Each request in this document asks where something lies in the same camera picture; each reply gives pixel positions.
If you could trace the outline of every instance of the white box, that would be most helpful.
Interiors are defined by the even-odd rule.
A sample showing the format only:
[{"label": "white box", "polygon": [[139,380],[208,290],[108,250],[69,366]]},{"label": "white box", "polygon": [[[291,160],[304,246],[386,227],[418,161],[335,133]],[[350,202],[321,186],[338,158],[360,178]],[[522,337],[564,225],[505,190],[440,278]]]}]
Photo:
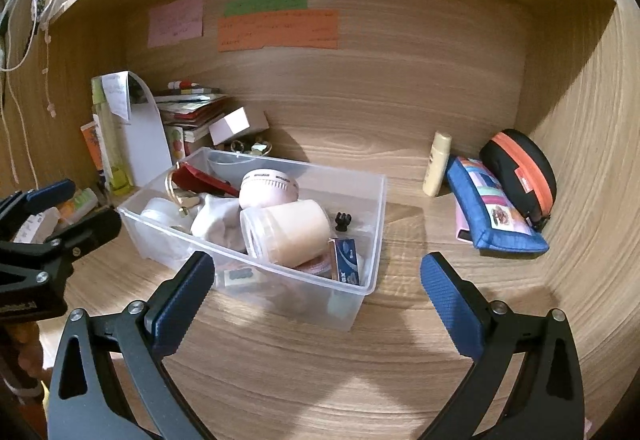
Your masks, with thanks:
[{"label": "white box", "polygon": [[255,107],[241,107],[209,126],[213,145],[232,138],[259,133],[269,128],[264,112]]},{"label": "white box", "polygon": [[188,156],[194,167],[240,187],[254,169],[277,169],[293,177],[300,198],[317,201],[332,221],[335,214],[353,217],[347,232],[362,258],[361,285],[324,279],[295,269],[255,259],[192,235],[164,227],[140,216],[151,198],[166,198],[165,175],[159,176],[118,208],[142,257],[178,270],[197,250],[208,253],[216,265],[213,288],[258,305],[267,311],[325,328],[349,330],[366,295],[376,288],[382,229],[385,219],[386,177],[319,165],[254,157],[202,148]]}]

